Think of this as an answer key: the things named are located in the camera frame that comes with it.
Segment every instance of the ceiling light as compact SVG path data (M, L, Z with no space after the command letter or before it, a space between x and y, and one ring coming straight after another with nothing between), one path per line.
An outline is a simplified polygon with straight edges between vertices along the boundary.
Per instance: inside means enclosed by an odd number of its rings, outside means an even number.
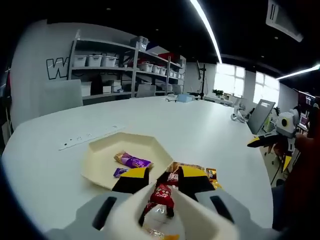
M211 29L210 23L209 23L206 15L204 13L204 11L202 10L202 8L201 8L201 6L200 6L200 4L198 3L197 0L190 0L190 2L192 3L192 5L194 6L195 10L197 11L197 13L199 14L200 18L202 19L202 22L204 23L204 25L206 27L206 30L208 31L208 33L210 35L210 38L212 40L216 55L218 56L218 59L219 59L219 63L222 64L222 59L221 59L221 56L220 56L220 51L219 51L219 48L218 48L217 40L215 38L214 32Z
M291 73L291 74L288 74L288 75L285 75L285 76L282 76L282 77L278 77L276 79L277 80L285 79L285 78L289 78L289 77L292 77L292 76L295 76L295 75L304 74L304 73L311 72L311 71L316 71L318 69L320 69L320 64L315 65L314 67L311 67L311 68L308 68L308 69L305 69L305 70L297 71L297 72L294 72L294 73Z
M310 94L308 94L308 93L306 93L306 92L304 92L304 91L298 91L299 93L301 93L301 94L304 94L304 95L307 95L307 96L309 96L309 97L312 97L312 98L316 98L315 96L312 96L312 95L310 95Z

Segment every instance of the air conditioner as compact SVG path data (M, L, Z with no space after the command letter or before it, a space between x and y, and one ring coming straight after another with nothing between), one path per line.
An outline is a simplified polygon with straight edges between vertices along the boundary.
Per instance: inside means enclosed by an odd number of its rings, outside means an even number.
M286 11L273 0L268 1L265 23L301 42L304 36L295 28Z

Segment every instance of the ceiling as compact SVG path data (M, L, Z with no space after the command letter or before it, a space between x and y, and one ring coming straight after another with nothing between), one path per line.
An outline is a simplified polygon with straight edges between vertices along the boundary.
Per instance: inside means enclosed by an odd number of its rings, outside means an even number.
M317 32L320 24L319 1L278 0L304 36L301 42L266 25L268 0L198 2L210 22L222 62L274 77L320 63L320 34ZM218 61L209 34L189 0L106 2L77 8L57 3L50 7L43 5L42 11L36 14L30 14L28 10L31 8L30 4L25 6L25 14L20 16L20 21L16 21L14 31L12 27L8 31L9 39L12 38L8 44L13 49L17 38L29 23L48 19L49 23L81 22L108 26L145 36L168 51L183 55L187 61ZM283 79L281 82L291 88L318 95L319 72Z

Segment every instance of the wall lettering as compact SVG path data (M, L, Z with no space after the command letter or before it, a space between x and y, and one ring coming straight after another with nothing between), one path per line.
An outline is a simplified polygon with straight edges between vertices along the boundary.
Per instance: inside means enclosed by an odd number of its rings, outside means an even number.
M46 60L46 70L48 72L49 80L59 78L66 78L68 75L69 57L58 57Z

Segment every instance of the desk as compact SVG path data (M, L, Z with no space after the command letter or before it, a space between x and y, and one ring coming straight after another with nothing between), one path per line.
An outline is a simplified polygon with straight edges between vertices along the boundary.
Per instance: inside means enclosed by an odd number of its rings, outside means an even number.
M251 218L270 228L273 199L259 148L246 124L230 120L233 108L163 96L81 106L19 125L3 153L3 166L26 214L41 230L63 228L76 210L106 189L81 176L88 142L59 150L91 128L125 126L123 132L154 136L176 162L217 169L225 191L246 206Z

